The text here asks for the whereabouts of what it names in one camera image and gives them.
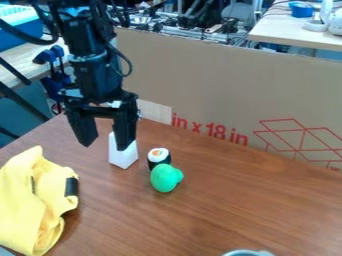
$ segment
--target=white table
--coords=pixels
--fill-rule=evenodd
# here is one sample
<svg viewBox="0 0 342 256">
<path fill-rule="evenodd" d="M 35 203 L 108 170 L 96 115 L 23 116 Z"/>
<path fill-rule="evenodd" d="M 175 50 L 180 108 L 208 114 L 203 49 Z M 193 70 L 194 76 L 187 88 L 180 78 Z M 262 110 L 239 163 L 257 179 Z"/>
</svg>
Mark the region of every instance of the white table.
<svg viewBox="0 0 342 256">
<path fill-rule="evenodd" d="M 258 42 L 293 45 L 314 49 L 342 51 L 342 37 L 329 32 L 312 32 L 305 30 L 303 24 L 308 18 L 295 18 L 288 10 L 277 8 L 288 7 L 288 3 L 277 4 L 270 8 L 265 17 L 255 25 L 248 39 Z"/>
</svg>

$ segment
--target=brown table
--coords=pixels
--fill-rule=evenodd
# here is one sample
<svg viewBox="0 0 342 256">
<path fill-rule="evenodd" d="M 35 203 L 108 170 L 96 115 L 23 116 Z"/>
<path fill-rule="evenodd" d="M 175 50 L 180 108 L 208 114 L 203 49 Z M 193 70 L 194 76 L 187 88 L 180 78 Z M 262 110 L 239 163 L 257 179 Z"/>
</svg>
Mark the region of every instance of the brown table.
<svg viewBox="0 0 342 256">
<path fill-rule="evenodd" d="M 235 248 L 276 255 L 342 253 L 339 173 L 152 121 L 138 129 L 140 160 L 128 170 L 107 162 L 111 121 L 77 143 L 63 115 L 0 151 L 0 164 L 40 144 L 44 155 L 80 175 L 80 205 L 65 216 L 51 255 L 220 255 Z M 146 153 L 171 150 L 185 180 L 169 194 L 149 185 Z"/>
</svg>

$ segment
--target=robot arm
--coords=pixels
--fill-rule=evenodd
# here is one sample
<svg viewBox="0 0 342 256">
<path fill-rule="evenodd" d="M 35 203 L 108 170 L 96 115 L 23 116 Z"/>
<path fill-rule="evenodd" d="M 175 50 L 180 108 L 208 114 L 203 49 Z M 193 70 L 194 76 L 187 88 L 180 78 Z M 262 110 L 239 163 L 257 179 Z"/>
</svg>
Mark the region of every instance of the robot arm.
<svg viewBox="0 0 342 256">
<path fill-rule="evenodd" d="M 114 45 L 116 33 L 107 5 L 102 0 L 50 0 L 51 21 L 36 0 L 31 4 L 50 30 L 51 40 L 28 36 L 1 19 L 0 28 L 40 45 L 55 43 L 59 31 L 69 48 L 69 62 L 76 76 L 75 84 L 62 89 L 60 95 L 78 141 L 87 147 L 98 137 L 94 117 L 111 118 L 115 121 L 117 149 L 124 151 L 135 140 L 138 96 L 122 89 L 123 77 L 130 75 L 132 64 Z M 127 74 L 122 73 L 120 59 L 128 64 Z M 94 106 L 112 101 L 120 102 L 120 106 Z"/>
</svg>

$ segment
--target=blue container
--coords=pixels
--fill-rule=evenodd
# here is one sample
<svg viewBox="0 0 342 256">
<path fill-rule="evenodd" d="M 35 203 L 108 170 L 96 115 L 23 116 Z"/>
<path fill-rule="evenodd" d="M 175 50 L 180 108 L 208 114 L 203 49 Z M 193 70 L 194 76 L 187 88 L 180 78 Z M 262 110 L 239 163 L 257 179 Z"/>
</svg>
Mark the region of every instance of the blue container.
<svg viewBox="0 0 342 256">
<path fill-rule="evenodd" d="M 28 35 L 37 38 L 43 35 L 43 24 L 31 7 L 0 4 L 0 18 Z M 0 52 L 26 43 L 2 29 L 0 38 Z"/>
</svg>

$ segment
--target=red box diagram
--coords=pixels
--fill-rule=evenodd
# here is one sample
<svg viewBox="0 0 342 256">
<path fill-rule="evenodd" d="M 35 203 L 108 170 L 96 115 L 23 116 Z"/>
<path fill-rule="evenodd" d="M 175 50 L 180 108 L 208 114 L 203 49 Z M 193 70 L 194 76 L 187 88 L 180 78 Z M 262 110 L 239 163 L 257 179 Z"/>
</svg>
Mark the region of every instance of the red box diagram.
<svg viewBox="0 0 342 256">
<path fill-rule="evenodd" d="M 266 143 L 266 151 L 271 147 L 293 159 L 324 163 L 327 168 L 342 162 L 342 138 L 326 127 L 307 128 L 294 118 L 259 123 L 265 129 L 253 133 Z"/>
</svg>

